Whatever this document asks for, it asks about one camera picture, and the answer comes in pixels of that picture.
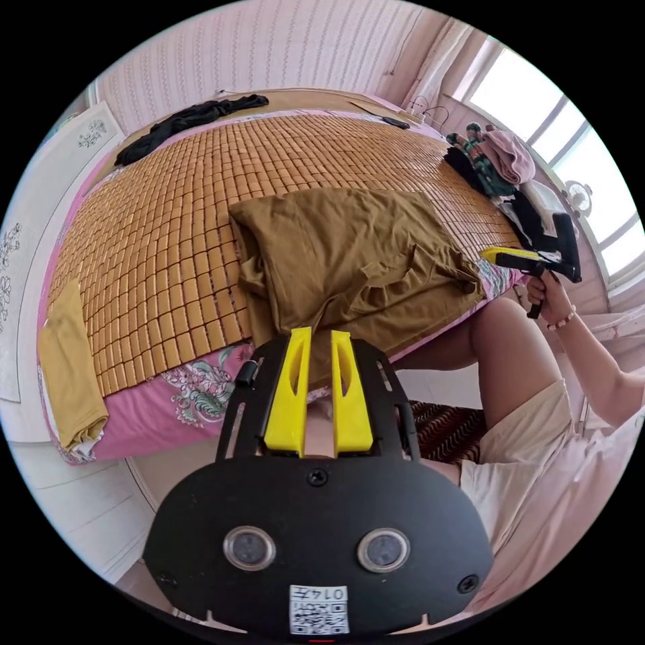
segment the knee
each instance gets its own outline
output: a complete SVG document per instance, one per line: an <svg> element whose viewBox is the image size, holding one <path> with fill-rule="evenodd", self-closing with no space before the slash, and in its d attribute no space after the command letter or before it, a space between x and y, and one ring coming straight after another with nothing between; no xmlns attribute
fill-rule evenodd
<svg viewBox="0 0 645 645"><path fill-rule="evenodd" d="M495 298L482 307L478 314L479 325L494 326L498 329L526 325L529 322L524 307L510 298Z"/></svg>

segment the pink striped wallpaper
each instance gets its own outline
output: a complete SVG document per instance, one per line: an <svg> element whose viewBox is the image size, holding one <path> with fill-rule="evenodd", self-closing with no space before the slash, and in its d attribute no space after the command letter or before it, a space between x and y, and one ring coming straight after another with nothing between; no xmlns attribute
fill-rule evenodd
<svg viewBox="0 0 645 645"><path fill-rule="evenodd" d="M126 134L221 89L318 87L400 105L445 20L400 0L244 0L145 42L97 94Z"/></svg>

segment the hand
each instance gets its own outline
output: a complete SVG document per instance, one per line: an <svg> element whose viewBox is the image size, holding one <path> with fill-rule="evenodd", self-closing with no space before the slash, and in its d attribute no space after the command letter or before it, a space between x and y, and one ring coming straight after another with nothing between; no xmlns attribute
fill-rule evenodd
<svg viewBox="0 0 645 645"><path fill-rule="evenodd" d="M573 309L562 283L550 271L541 277L532 277L526 285L531 304L542 303L542 318L548 325L564 320Z"/></svg>

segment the cable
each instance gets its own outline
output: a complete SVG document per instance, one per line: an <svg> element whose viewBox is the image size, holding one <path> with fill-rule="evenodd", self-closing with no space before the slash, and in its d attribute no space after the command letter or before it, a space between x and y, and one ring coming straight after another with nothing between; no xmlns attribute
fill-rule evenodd
<svg viewBox="0 0 645 645"><path fill-rule="evenodd" d="M413 104L413 105L416 105L416 104L417 104L417 99L423 99L423 100L425 101L425 109L426 109L426 110L429 110L429 109L430 109L430 103L428 103L428 99L427 99L425 96L423 96L423 94L419 94L419 96L417 96L417 97L415 98L415 100L414 100L414 101L412 101L412 104Z"/></svg>
<svg viewBox="0 0 645 645"><path fill-rule="evenodd" d="M398 56L396 57L396 60L394 61L394 65L392 65L392 69L390 69L390 76L394 76L394 70L396 69L396 66L398 65L398 62L401 60L401 56L403 55L403 50L405 49L405 44L408 42L408 39L410 36L412 36L412 32L415 30L415 27L417 26L417 22L419 22L419 18L421 17L421 14L425 11L425 8L420 10L420 12L417 14L417 17L415 18L415 21L412 23L412 27L410 28L410 31L408 32L408 35L405 37L405 40L403 41L403 44L401 45L401 49L398 53Z"/></svg>
<svg viewBox="0 0 645 645"><path fill-rule="evenodd" d="M443 108L445 110L445 113L446 113L445 119L443 120L443 122L439 126L439 134L441 134L441 129L445 126L446 121L448 121L448 119L450 119L450 110L448 110L448 108L445 107L444 105L433 105L432 107L429 107L427 110L425 110L423 112L423 115L426 115L428 112L430 112L430 110L436 110L437 108Z"/></svg>

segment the screw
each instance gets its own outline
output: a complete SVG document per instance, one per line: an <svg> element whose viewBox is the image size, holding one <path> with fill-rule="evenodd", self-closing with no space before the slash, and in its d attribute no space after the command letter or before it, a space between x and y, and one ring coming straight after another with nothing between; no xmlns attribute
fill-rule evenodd
<svg viewBox="0 0 645 645"><path fill-rule="evenodd" d="M314 468L307 475L307 483L312 486L324 486L328 479L327 473L322 468Z"/></svg>
<svg viewBox="0 0 645 645"><path fill-rule="evenodd" d="M172 587L173 589L177 588L177 580L175 579L174 576L170 575L166 571L162 571L157 576L157 581L160 582L162 585L167 585L168 587Z"/></svg>
<svg viewBox="0 0 645 645"><path fill-rule="evenodd" d="M479 577L475 574L466 576L458 585L459 593L470 593L479 584Z"/></svg>

